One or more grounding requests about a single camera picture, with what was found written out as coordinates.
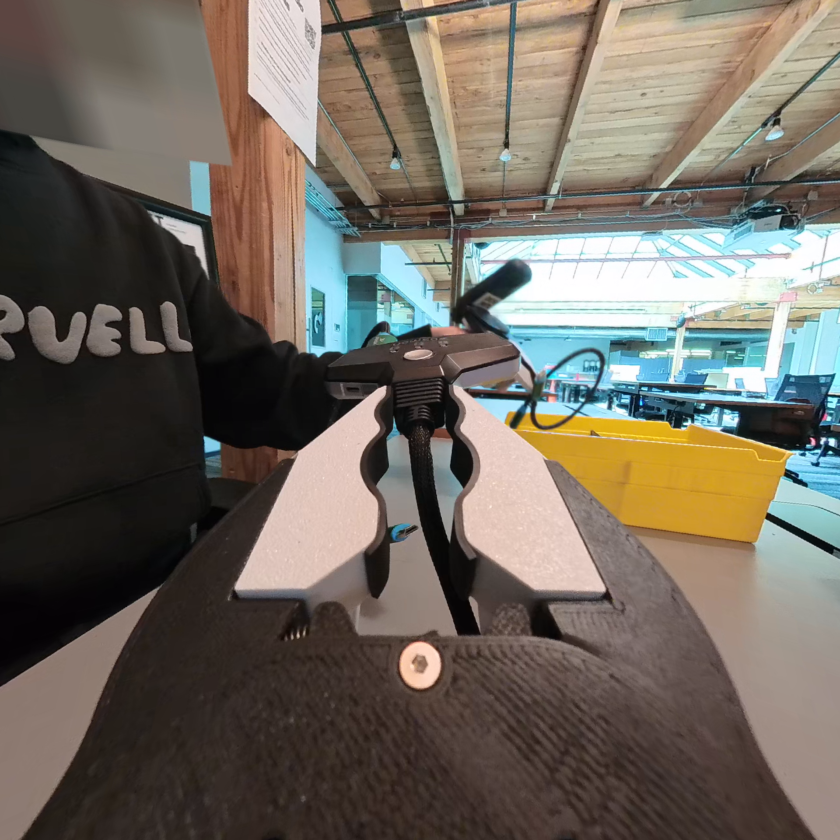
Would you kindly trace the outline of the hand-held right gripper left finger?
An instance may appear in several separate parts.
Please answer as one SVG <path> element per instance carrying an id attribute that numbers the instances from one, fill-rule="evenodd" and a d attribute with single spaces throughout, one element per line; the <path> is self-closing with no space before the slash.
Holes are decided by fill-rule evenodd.
<path id="1" fill-rule="evenodd" d="M 392 391 L 378 388 L 294 459 L 234 591 L 241 599 L 342 604 L 354 625 L 390 570 L 377 483 L 388 469 Z"/>

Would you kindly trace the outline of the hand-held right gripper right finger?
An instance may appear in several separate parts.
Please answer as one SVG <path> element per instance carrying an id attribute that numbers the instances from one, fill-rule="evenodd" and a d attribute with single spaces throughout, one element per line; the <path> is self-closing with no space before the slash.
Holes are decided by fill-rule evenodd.
<path id="1" fill-rule="evenodd" d="M 600 602 L 607 589 L 549 462 L 467 391 L 448 389 L 454 506 L 450 571 L 479 630 L 505 604 L 532 617 L 541 604 Z"/>

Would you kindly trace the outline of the thin black cable green connector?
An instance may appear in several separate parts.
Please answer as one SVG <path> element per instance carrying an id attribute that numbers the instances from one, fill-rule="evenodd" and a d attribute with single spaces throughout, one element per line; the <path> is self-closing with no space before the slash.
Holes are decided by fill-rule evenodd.
<path id="1" fill-rule="evenodd" d="M 553 424 L 542 424 L 537 418 L 537 407 L 538 403 L 542 399 L 546 381 L 559 368 L 563 367 L 567 363 L 572 362 L 576 358 L 587 354 L 593 355 L 597 362 L 595 383 L 585 388 L 584 394 L 581 397 L 578 405 L 574 408 L 574 410 L 572 410 L 572 412 L 568 416 L 566 416 L 565 418 L 561 418 L 561 420 Z M 566 425 L 572 418 L 579 415 L 584 409 L 584 407 L 592 402 L 592 399 L 598 387 L 602 383 L 605 370 L 606 357 L 604 356 L 604 353 L 598 350 L 597 348 L 583 348 L 567 354 L 558 363 L 556 363 L 547 371 L 541 371 L 540 373 L 536 373 L 532 376 L 532 383 L 530 385 L 530 388 L 526 390 L 526 395 L 522 400 L 519 409 L 515 412 L 512 419 L 507 422 L 507 425 L 511 429 L 517 429 L 521 424 L 522 420 L 525 418 L 525 416 L 529 416 L 532 426 L 538 429 L 539 431 L 552 432 L 554 430 L 559 429 L 563 425 Z"/>

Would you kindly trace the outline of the person's left forearm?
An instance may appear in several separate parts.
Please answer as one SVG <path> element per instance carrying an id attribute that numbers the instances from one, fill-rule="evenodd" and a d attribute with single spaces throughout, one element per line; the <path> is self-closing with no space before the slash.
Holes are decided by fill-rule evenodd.
<path id="1" fill-rule="evenodd" d="M 271 342 L 207 279 L 192 291 L 186 311 L 205 436 L 237 448 L 293 451 L 338 417 L 325 375 L 341 353 L 316 355 Z"/>

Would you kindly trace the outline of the yellow plastic bin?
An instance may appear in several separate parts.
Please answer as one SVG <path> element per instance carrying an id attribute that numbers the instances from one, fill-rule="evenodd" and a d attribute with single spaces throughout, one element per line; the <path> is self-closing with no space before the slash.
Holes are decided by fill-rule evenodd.
<path id="1" fill-rule="evenodd" d="M 754 543 L 791 453 L 697 425 L 576 416 L 517 433 L 623 524 Z"/>

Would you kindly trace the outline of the long dark desk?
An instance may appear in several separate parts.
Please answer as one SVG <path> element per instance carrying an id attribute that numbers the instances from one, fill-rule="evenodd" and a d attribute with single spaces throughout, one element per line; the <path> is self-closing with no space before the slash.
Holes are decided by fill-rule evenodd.
<path id="1" fill-rule="evenodd" d="M 762 444 L 782 448 L 775 443 L 773 421 L 780 410 L 793 407 L 792 404 L 751 398 L 738 395 L 720 395 L 713 392 L 668 392 L 646 390 L 640 383 L 609 384 L 608 404 L 612 405 L 618 395 L 630 399 L 629 413 L 635 417 L 638 413 L 655 412 L 663 414 L 666 422 L 674 428 L 693 423 L 701 414 L 720 410 L 734 413 L 738 417 L 733 434 Z"/>

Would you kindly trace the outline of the person's black hoodie torso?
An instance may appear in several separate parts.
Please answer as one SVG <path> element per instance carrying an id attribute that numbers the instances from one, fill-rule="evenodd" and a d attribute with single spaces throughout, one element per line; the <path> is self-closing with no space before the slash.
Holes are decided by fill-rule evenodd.
<path id="1" fill-rule="evenodd" d="M 2 682 L 160 585 L 208 507 L 200 261 L 2 132 Z"/>

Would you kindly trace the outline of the black office chair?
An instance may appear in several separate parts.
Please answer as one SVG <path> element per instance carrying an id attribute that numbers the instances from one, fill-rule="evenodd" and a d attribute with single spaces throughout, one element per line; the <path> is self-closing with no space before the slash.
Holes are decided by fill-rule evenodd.
<path id="1" fill-rule="evenodd" d="M 780 410 L 773 419 L 773 438 L 782 448 L 798 450 L 801 456 L 822 442 L 821 425 L 835 374 L 784 374 L 774 387 L 773 399 L 793 407 Z"/>

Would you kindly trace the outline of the ceiling projector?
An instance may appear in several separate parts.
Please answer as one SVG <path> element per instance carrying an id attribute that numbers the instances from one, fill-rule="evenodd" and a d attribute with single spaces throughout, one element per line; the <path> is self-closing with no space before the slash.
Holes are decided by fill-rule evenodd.
<path id="1" fill-rule="evenodd" d="M 723 253 L 764 252 L 805 229 L 803 215 L 787 203 L 754 206 L 738 216 L 723 240 Z"/>

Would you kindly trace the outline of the black framed tag poster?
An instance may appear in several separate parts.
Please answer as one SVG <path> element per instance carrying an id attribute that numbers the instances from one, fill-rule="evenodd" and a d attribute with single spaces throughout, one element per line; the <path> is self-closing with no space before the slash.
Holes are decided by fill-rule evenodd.
<path id="1" fill-rule="evenodd" d="M 214 230 L 210 216 L 122 185 L 105 181 L 100 183 L 139 203 L 156 224 L 169 231 L 195 254 L 209 279 L 219 284 Z"/>

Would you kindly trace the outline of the white paper sheet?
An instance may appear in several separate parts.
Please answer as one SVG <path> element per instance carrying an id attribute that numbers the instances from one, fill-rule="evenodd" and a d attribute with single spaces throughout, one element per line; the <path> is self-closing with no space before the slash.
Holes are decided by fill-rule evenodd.
<path id="1" fill-rule="evenodd" d="M 319 1 L 248 2 L 248 94 L 316 160 L 321 49 Z"/>

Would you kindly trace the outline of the wooden post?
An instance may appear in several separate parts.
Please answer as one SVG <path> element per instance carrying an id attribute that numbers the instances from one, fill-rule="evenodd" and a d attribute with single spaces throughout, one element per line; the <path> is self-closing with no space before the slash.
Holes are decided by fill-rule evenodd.
<path id="1" fill-rule="evenodd" d="M 223 478 L 258 483 L 303 445 L 291 426 L 294 386 L 306 381 L 305 161 L 251 97 L 249 2 L 200 2 L 231 163 L 211 164 L 209 182 L 220 286 L 230 305 L 272 342 L 276 395 L 257 448 L 223 446 Z M 285 432 L 280 424 L 288 425 Z"/>

